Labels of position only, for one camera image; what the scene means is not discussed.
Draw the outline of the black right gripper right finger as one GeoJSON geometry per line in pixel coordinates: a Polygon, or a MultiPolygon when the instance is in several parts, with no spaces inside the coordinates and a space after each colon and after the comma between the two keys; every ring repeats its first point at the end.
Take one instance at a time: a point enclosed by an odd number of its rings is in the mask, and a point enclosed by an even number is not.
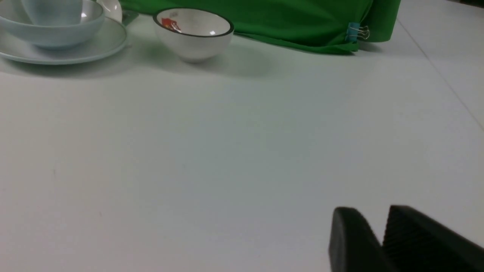
{"type": "Polygon", "coordinates": [[[410,206],[389,207],[382,250],[398,272],[482,272],[481,246],[410,206]]]}

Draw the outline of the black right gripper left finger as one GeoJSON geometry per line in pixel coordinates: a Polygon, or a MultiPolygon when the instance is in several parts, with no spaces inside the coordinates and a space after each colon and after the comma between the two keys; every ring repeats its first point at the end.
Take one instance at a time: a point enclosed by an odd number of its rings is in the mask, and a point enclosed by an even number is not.
{"type": "Polygon", "coordinates": [[[396,272],[368,221],[355,208],[334,209],[328,255],[332,272],[396,272]]]}

